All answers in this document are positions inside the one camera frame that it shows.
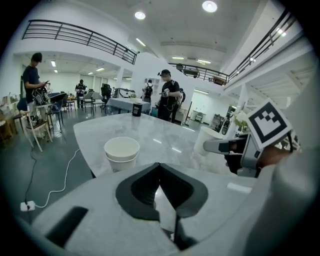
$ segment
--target black t-shirt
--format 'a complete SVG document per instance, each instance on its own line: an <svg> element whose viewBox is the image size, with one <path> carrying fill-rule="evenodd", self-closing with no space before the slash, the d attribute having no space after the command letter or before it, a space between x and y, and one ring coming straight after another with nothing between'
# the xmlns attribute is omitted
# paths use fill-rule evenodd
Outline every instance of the black t-shirt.
<svg viewBox="0 0 320 256"><path fill-rule="evenodd" d="M169 89L169 92L170 93L175 93L175 92L178 92L180 87L179 87L179 84L177 81L169 81L169 82L166 82L163 86L162 86L162 93L165 91L165 89ZM161 97L161 101L160 103L162 105L166 105L168 107L171 107L173 106L174 104L176 104L176 97L172 97L172 96L169 96L169 97Z"/></svg>
<svg viewBox="0 0 320 256"><path fill-rule="evenodd" d="M38 85L39 84L39 75L38 75L38 69L33 66L27 66L23 72L23 83L29 82L30 85ZM34 89L28 89L26 86L24 86L25 89L25 98L26 102L30 103L33 102L33 96L32 93Z"/></svg>

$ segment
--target marble table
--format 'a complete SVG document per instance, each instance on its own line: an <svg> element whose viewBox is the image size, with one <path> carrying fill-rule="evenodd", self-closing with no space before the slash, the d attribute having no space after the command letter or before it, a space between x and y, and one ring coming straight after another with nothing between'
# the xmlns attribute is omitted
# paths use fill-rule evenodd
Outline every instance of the marble table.
<svg viewBox="0 0 320 256"><path fill-rule="evenodd" d="M226 166L223 155L209 153L201 156L194 152L198 131L150 115L108 115L77 123L73 129L81 153L96 177L113 172L104 145L115 137L130 137L139 142L136 166L167 163L202 172L234 175Z"/></svg>
<svg viewBox="0 0 320 256"><path fill-rule="evenodd" d="M115 107L118 109L118 114L121 113L121 110L132 111L134 102L129 98L110 98L106 104L107 106ZM142 102L142 113L150 110L151 104L149 102Z"/></svg>

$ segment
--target black metal railing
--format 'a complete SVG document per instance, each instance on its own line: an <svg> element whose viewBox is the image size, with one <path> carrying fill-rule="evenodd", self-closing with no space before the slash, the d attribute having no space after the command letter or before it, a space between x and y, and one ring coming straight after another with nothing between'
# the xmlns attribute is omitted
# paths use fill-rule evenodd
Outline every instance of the black metal railing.
<svg viewBox="0 0 320 256"><path fill-rule="evenodd" d="M137 53L122 44L90 29L46 19L31 19L22 39L42 38L63 40L90 46L135 64Z"/></svg>
<svg viewBox="0 0 320 256"><path fill-rule="evenodd" d="M279 19L275 22L272 28L266 33L257 46L248 54L247 57L229 74L228 82L243 72L248 66L255 63L257 58L264 54L271 46L274 45L282 36L285 36L286 31L296 22L296 19L284 10Z"/></svg>
<svg viewBox="0 0 320 256"><path fill-rule="evenodd" d="M171 66L175 67L177 70L184 73L186 76L198 78L204 81L209 81L221 86L224 86L228 80L229 76L225 73L221 73L219 71L215 71L212 69L200 67L200 66L193 66L193 65L184 65L184 64L177 64L177 63L169 63Z"/></svg>

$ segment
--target man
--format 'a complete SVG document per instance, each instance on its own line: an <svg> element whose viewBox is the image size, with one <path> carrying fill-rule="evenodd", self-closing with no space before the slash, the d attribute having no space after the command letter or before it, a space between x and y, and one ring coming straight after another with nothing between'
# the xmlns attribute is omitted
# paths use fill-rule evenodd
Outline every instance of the man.
<svg viewBox="0 0 320 256"><path fill-rule="evenodd" d="M37 109L36 102L34 101L33 92L35 89L42 88L46 86L49 81L40 82L37 66L42 61L42 54L40 52L35 53L31 57L31 62L29 66L27 66L23 72L23 83L25 89L25 98L28 106L28 110L30 111L30 116L32 121L36 119ZM41 117L45 121L46 120L46 108L39 108Z"/></svg>
<svg viewBox="0 0 320 256"><path fill-rule="evenodd" d="M76 91L76 105L77 108L80 108L80 100L81 100L81 108L84 105L83 96L87 93L87 87L84 85L84 81L81 79L80 83L75 86Z"/></svg>
<svg viewBox="0 0 320 256"><path fill-rule="evenodd" d="M173 124L175 123L177 111L180 108L180 106L182 105L182 102L184 100L183 98L186 98L186 96L183 95L184 89L180 88L179 91L180 91L180 96L176 98L176 102L175 102L175 105L172 110L171 123L173 123Z"/></svg>
<svg viewBox="0 0 320 256"><path fill-rule="evenodd" d="M177 81L171 79L171 73L169 70L164 69L161 72L161 78L165 82L162 86L162 92L158 105L158 118L170 121L170 115L176 104L176 97L181 95L179 90L179 84Z"/></svg>
<svg viewBox="0 0 320 256"><path fill-rule="evenodd" d="M149 79L147 83L145 83L144 85L144 89L142 89L143 91L143 101L144 102L149 102L151 103L151 95L153 93L153 89L152 89L152 80Z"/></svg>

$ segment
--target floor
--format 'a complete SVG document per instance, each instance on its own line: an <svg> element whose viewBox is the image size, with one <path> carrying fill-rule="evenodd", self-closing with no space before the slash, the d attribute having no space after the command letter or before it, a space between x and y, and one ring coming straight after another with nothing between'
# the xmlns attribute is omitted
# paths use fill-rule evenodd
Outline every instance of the floor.
<svg viewBox="0 0 320 256"><path fill-rule="evenodd" d="M113 109L112 112L117 114L118 110ZM105 114L104 112L101 113L100 109L97 108L95 117L93 117L90 113L90 108L87 108L86 113L84 110L77 109L77 111L62 112L62 115L64 121L62 133L59 132L59 127L53 121L52 145L43 139L39 140L43 150L42 153L36 146L35 141L33 142L35 147L32 151L32 147L23 135L19 123L16 126L18 134L5 147L0 148L1 187L6 194L13 214L25 219L27 222L32 222L43 210L42 208L36 208L36 210L29 213L20 211L20 203L25 200L26 190L31 180L32 168L35 163L31 158L31 154L37 161L26 199L43 206L50 191L61 190L64 187L68 162L79 148L73 126L79 122L99 118ZM195 131L199 130L201 126L208 126L192 120L188 124L189 128ZM52 193L48 206L90 179L92 179L91 171L81 152L78 151L69 166L66 189L63 192Z"/></svg>

